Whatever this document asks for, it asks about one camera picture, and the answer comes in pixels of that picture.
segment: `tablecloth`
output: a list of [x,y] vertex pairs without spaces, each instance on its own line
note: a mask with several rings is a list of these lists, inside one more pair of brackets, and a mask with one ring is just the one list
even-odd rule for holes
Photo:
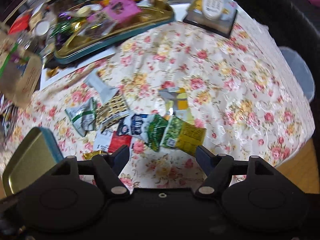
[[[92,151],[96,132],[81,137],[64,110],[92,96],[100,102],[97,92],[83,83],[93,68],[104,82],[120,89],[137,113],[164,115],[158,90],[185,88],[195,125],[207,129],[204,146],[214,154],[236,160],[259,155],[277,166],[294,156],[314,131],[308,102],[267,28],[240,13],[230,39],[181,22],[162,25],[127,40],[111,59],[35,92],[30,106],[19,113],[7,151],[0,155],[1,173],[34,126],[50,128],[64,156],[82,160]],[[195,158],[180,150],[161,147],[154,152],[135,140],[130,151],[119,176],[130,190],[196,188],[204,180]],[[243,179],[237,176],[234,182]]]

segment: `tin tray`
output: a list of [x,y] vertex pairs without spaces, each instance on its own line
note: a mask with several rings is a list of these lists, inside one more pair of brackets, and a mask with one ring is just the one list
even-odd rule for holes
[[51,131],[42,127],[32,128],[4,170],[2,180],[6,195],[28,187],[62,159]]
[[55,59],[61,64],[67,64],[97,49],[174,21],[173,9],[166,3],[158,1],[155,7],[140,6],[139,8],[142,12],[131,19],[129,26],[116,25],[113,31],[99,39],[92,40],[87,36],[77,35],[81,30],[76,31],[60,50],[55,50]]

